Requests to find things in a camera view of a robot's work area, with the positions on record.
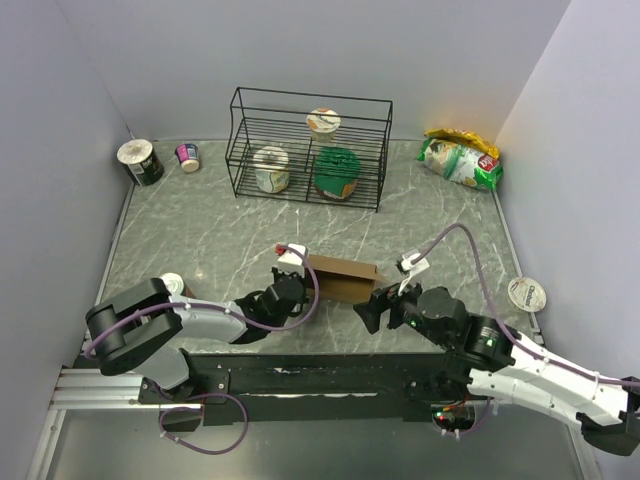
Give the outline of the brown cardboard box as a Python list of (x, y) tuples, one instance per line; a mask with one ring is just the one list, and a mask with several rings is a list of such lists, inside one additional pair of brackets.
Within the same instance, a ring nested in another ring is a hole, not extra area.
[(347, 304), (368, 301), (371, 293), (386, 279), (375, 264), (321, 255), (310, 255), (309, 264), (319, 286), (319, 296)]

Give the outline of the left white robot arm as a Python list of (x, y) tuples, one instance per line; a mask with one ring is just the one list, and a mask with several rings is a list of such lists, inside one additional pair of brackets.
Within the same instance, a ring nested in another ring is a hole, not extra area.
[(129, 371), (154, 382), (174, 401), (191, 399), (198, 377), (174, 338), (250, 344), (285, 329), (288, 318), (308, 301), (304, 278), (272, 269), (273, 284), (226, 303), (173, 295), (160, 278), (151, 278), (93, 307), (85, 316), (91, 343), (88, 359), (105, 376)]

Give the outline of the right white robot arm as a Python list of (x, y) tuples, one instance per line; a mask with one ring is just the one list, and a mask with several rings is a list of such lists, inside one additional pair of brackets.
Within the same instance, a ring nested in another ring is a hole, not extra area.
[(378, 289), (353, 307), (369, 333), (390, 314), (444, 350), (437, 386), (446, 397), (491, 397), (543, 413), (578, 429), (591, 446), (618, 456), (639, 445), (639, 386), (572, 364), (497, 320), (469, 312), (444, 287)]

